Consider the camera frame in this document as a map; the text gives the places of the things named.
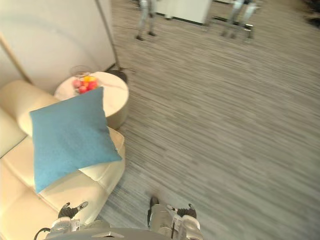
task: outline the person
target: person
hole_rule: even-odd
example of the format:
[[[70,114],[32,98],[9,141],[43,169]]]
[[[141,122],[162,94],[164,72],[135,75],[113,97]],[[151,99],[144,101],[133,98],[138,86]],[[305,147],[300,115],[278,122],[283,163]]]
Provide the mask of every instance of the person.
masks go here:
[[[155,18],[156,18],[156,3],[157,3],[157,0],[140,0],[141,17],[138,25],[138,34],[135,37],[140,41],[144,40],[142,38],[142,32],[145,28],[148,15],[150,17],[148,34],[153,37],[157,36],[154,33],[154,25],[155,25]]]

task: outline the blue pillow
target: blue pillow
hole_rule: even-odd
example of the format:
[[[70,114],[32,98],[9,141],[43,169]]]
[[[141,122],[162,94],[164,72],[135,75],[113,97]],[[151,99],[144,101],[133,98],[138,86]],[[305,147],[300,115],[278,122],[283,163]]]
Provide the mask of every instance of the blue pillow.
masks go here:
[[[121,160],[102,99],[99,87],[30,112],[36,193],[78,169]]]

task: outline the white cabinet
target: white cabinet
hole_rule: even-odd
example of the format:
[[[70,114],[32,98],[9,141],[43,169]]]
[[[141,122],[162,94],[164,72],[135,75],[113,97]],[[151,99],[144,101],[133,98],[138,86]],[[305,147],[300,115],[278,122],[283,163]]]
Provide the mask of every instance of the white cabinet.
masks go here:
[[[157,12],[166,17],[176,17],[203,24],[212,0],[161,0]]]

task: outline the leg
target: leg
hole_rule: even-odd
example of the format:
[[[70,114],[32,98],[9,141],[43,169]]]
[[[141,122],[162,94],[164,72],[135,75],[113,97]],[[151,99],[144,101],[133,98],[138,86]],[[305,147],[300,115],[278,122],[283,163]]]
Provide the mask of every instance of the leg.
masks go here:
[[[148,16],[148,0],[140,0],[140,8],[141,8],[141,17],[138,26],[138,35],[136,39],[143,41],[141,37],[143,30],[145,29],[146,19]]]
[[[154,33],[154,27],[155,27],[155,20],[156,20],[156,4],[157,0],[151,0],[151,5],[149,6],[149,16],[150,16],[150,29],[149,29],[149,35],[155,37],[156,34]]]
[[[255,2],[249,3],[248,6],[246,7],[245,13],[243,15],[243,18],[241,22],[239,22],[239,25],[236,27],[234,30],[233,34],[231,37],[234,39],[236,38],[238,32],[245,27],[246,23],[248,22],[249,18],[254,14],[255,10],[257,8],[257,5]]]
[[[240,10],[242,9],[244,5],[245,0],[236,0],[233,4],[232,12],[228,18],[228,21],[226,22],[226,26],[221,34],[221,36],[225,36],[228,33],[229,28],[234,24],[234,21],[236,20],[238,14],[240,13]]]

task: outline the shoe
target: shoe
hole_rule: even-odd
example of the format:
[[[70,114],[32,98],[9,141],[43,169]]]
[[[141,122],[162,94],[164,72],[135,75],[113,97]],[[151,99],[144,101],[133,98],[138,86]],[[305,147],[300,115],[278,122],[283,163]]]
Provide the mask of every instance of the shoe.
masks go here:
[[[144,41],[144,39],[143,39],[141,36],[139,36],[139,35],[137,35],[135,38],[138,39],[138,40],[140,40],[140,41]]]
[[[157,36],[157,34],[155,34],[153,31],[148,32],[148,34],[149,34],[150,36],[152,36],[152,37]]]

